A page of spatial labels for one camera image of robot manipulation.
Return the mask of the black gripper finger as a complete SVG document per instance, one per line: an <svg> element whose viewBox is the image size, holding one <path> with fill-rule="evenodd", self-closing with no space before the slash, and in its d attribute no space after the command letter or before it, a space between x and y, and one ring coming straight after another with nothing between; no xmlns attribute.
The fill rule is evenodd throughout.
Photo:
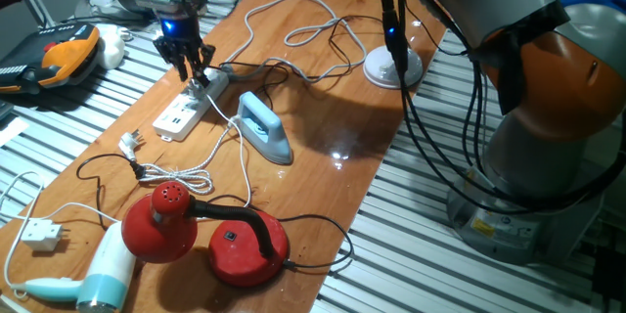
<svg viewBox="0 0 626 313"><path fill-rule="evenodd" d="M182 82L185 82L188 78L185 56L178 52L173 52L169 55L169 61L176 68L179 74L180 80Z"/></svg>
<svg viewBox="0 0 626 313"><path fill-rule="evenodd" d="M195 55L189 59L189 63L192 68L194 80L202 87L207 87L209 81L204 71L210 64L210 55L195 53Z"/></svg>

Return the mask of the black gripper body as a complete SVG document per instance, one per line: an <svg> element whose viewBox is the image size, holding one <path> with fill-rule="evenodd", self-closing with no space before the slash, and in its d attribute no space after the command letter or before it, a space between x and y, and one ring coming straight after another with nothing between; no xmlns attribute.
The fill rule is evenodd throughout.
<svg viewBox="0 0 626 313"><path fill-rule="evenodd" d="M154 40L162 57L212 57L215 47L205 44L200 35L200 15L195 11L156 12L161 34Z"/></svg>

